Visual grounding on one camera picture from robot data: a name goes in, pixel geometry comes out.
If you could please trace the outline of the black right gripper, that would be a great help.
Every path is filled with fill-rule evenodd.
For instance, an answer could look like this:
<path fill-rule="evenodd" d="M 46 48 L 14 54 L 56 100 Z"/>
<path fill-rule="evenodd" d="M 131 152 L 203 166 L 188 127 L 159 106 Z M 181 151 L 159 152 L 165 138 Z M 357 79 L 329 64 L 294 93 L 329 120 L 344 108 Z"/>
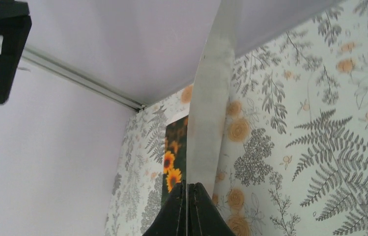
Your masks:
<path fill-rule="evenodd" d="M 0 105 L 9 98 L 31 26 L 27 2 L 0 0 Z"/>

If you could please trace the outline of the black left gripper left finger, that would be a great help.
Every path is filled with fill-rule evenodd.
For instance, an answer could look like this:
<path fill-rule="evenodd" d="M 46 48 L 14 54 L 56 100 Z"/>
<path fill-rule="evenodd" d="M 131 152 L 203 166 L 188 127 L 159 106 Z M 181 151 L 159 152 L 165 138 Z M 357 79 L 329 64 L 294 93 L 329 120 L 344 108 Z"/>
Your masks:
<path fill-rule="evenodd" d="M 143 236 L 186 236 L 186 183 L 177 183 Z"/>

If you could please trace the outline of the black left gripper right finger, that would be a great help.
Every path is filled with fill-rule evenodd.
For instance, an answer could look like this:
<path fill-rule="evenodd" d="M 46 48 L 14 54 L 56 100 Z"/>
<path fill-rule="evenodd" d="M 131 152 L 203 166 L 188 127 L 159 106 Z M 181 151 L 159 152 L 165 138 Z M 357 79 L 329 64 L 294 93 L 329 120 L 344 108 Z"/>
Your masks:
<path fill-rule="evenodd" d="M 187 191 L 187 235 L 234 235 L 201 183 L 188 184 Z"/>

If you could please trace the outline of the sunflower photo print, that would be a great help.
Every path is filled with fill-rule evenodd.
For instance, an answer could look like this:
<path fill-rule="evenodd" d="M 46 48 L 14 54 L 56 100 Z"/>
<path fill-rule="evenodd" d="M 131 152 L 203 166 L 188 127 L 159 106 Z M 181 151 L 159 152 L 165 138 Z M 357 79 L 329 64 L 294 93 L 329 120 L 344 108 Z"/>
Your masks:
<path fill-rule="evenodd" d="M 177 183 L 186 179 L 188 116 L 166 127 L 161 204 L 163 205 Z"/>

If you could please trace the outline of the white mat board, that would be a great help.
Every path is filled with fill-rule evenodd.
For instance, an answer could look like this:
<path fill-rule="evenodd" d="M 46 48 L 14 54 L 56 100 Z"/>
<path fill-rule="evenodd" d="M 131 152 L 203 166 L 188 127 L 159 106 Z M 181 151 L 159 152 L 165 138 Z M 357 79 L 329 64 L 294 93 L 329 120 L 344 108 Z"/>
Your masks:
<path fill-rule="evenodd" d="M 213 192 L 220 156 L 242 1 L 220 2 L 200 57 L 189 108 L 186 181 Z"/>

